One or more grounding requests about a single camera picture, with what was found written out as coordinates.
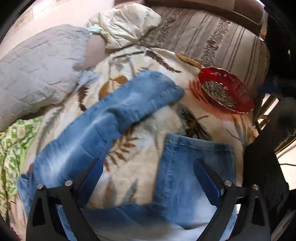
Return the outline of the blue denim jeans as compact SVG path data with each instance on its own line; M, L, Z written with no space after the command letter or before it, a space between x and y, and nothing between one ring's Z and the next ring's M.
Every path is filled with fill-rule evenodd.
M216 208L193 166L202 159L236 180L233 148L189 134L184 90L148 70L77 117L36 156L18 181L25 211L38 185L74 180L97 160L79 189L79 206L101 240L196 240Z

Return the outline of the green patterned cloth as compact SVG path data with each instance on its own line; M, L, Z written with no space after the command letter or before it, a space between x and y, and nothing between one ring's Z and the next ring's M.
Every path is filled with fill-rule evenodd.
M16 195L16 181L29 147L35 139L42 122L38 116L29 120L17 120L1 132L1 216L6 219L9 199Z

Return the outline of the leaf-patterned cream blanket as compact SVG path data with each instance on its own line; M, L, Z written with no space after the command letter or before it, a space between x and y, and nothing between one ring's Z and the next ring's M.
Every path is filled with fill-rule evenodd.
M113 57L144 51L144 54ZM179 54L164 49L129 47L112 54L95 68L96 80L58 106L50 106L28 149L21 172L29 169L37 155L77 117L104 97L145 70L156 70L171 78L185 91L184 97L130 127L111 142L103 159L103 173L86 208L104 210L123 204L151 204L165 139L169 133L230 145L235 180L242 181L245 147L257 136L251 114L235 114L215 107L201 90L199 69Z

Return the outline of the red glass bowl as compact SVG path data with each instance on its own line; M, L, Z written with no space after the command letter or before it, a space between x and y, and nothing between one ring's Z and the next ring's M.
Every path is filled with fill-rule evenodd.
M253 97L237 76L221 68L203 67L198 80L208 100L222 110L240 114L253 111Z

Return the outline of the grey quilted pillow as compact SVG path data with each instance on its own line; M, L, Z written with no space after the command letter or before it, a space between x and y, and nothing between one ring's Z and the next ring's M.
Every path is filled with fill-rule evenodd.
M90 33L59 25L23 41L1 60L1 130L61 103L77 86Z

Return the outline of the striped floral beige bedsheet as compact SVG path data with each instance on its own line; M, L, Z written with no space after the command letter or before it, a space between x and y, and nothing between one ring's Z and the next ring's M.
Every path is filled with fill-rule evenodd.
M162 22L140 44L180 53L203 66L236 75L252 95L265 81L269 51L265 42L233 21L197 9L153 6Z

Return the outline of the black pen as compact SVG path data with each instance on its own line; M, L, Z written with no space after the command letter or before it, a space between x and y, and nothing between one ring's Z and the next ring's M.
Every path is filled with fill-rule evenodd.
M118 56L113 57L113 59L127 57L127 56L133 56L133 55L138 55L138 54L144 54L144 51L136 51L136 52L131 52L131 53L126 53L126 54L118 55Z

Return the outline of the cream crumpled pillow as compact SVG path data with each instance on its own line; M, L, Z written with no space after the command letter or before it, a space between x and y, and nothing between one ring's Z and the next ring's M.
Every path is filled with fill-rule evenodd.
M138 3L119 4L92 16L87 30L106 40L106 49L115 50L134 44L162 21L151 8Z

